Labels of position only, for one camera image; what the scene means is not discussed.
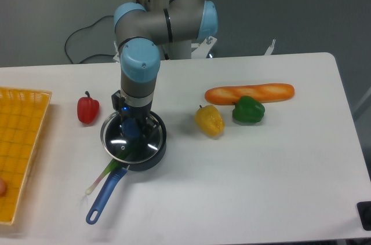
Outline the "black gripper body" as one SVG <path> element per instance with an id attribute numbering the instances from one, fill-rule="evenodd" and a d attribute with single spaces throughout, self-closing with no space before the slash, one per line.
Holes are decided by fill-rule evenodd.
<path id="1" fill-rule="evenodd" d="M 118 90 L 111 95 L 111 100 L 113 109 L 119 113 L 122 122 L 133 119 L 140 129 L 147 124 L 152 106 L 152 94 L 136 98 L 126 93 L 122 96 L 121 91 Z"/>

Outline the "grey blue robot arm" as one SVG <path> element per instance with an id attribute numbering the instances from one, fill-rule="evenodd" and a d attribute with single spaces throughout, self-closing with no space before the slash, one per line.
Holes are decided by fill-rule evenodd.
<path id="1" fill-rule="evenodd" d="M 128 2 L 114 13 L 114 32 L 121 64 L 120 97 L 114 101 L 125 137 L 148 132 L 151 104 L 160 68 L 159 46 L 202 41 L 218 29 L 213 2 L 168 0 L 163 9 Z"/>

